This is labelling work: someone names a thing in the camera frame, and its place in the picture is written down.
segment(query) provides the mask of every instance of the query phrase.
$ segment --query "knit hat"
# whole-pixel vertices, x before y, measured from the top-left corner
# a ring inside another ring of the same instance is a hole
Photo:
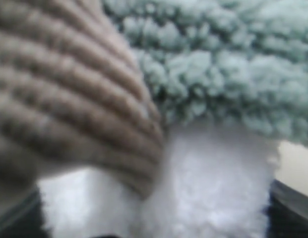
[[[168,124],[308,146],[308,0],[103,0]]]
[[[0,179],[73,160],[147,195],[162,139],[134,56],[97,1],[0,0]]]

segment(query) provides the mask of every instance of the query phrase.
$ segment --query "white fluffy fur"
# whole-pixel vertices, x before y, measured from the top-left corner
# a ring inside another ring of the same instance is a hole
[[[40,182],[46,227],[53,238],[264,238],[276,151],[240,126],[173,126],[149,199],[78,170]]]

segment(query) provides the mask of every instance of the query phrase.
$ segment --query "plush toy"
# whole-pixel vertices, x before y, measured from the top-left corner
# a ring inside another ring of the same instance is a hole
[[[56,10],[71,1],[41,2],[89,29],[75,4]],[[45,228],[53,238],[265,238],[278,141],[308,146],[308,0],[101,5],[90,17],[96,25],[104,11],[130,43],[164,120],[164,153],[149,192],[104,168],[41,180]]]

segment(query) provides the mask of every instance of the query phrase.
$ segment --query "dark surface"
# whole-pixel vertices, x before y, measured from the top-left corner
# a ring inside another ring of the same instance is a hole
[[[274,198],[274,192],[272,194],[272,205],[268,210],[271,220],[268,238],[308,238],[308,220],[289,210],[282,202]],[[40,201],[38,199],[34,201],[36,204],[32,206],[32,209],[24,213],[20,219],[5,226],[5,229],[0,232],[0,238],[48,238],[41,230]],[[116,237],[108,235],[103,238]]]

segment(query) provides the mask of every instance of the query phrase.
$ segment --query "ribbed knit texture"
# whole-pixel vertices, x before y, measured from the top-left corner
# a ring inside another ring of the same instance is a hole
[[[308,0],[102,0],[168,123],[308,146]]]
[[[160,115],[100,7],[0,0],[0,177],[35,176],[30,160],[74,160],[150,192],[162,153]]]

